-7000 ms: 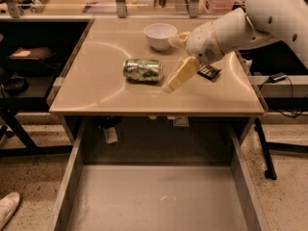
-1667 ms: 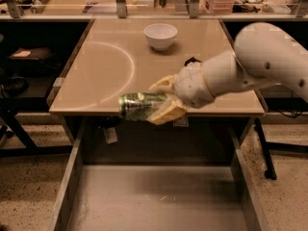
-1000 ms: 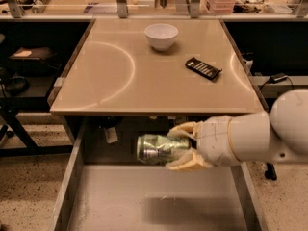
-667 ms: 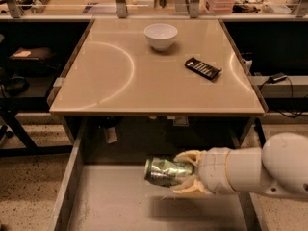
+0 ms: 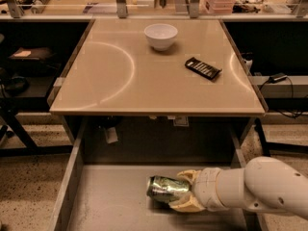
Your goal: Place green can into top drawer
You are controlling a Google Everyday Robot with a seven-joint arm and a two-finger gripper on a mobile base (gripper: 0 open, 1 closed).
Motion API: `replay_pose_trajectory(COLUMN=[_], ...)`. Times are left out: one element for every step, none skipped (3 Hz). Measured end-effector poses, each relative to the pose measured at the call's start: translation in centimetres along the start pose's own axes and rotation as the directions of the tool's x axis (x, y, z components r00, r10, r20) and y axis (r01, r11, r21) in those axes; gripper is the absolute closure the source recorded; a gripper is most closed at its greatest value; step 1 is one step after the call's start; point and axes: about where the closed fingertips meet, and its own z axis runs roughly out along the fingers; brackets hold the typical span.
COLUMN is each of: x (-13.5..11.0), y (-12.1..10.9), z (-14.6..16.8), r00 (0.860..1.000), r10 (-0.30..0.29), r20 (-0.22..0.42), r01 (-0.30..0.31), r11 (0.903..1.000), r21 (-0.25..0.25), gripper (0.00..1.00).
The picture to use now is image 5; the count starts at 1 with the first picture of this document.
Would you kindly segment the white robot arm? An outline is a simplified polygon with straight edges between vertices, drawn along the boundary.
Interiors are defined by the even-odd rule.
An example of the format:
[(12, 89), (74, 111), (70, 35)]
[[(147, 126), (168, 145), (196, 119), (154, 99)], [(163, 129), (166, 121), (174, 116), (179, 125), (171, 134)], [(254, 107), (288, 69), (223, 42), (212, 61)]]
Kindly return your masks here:
[(177, 177), (191, 186), (186, 194), (169, 203), (177, 212), (241, 208), (308, 219), (308, 178), (272, 157), (256, 157), (241, 168), (184, 170)]

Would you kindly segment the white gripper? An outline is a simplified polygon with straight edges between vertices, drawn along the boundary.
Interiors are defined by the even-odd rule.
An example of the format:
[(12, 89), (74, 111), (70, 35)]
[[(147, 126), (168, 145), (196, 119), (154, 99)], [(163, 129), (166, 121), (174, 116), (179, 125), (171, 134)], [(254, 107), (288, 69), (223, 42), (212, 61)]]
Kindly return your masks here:
[(168, 206), (180, 213), (226, 211), (227, 208), (219, 200), (217, 193), (217, 179), (220, 172), (221, 169), (218, 167), (178, 172), (177, 178), (189, 182), (192, 185), (192, 192), (186, 193), (179, 200), (169, 202)]

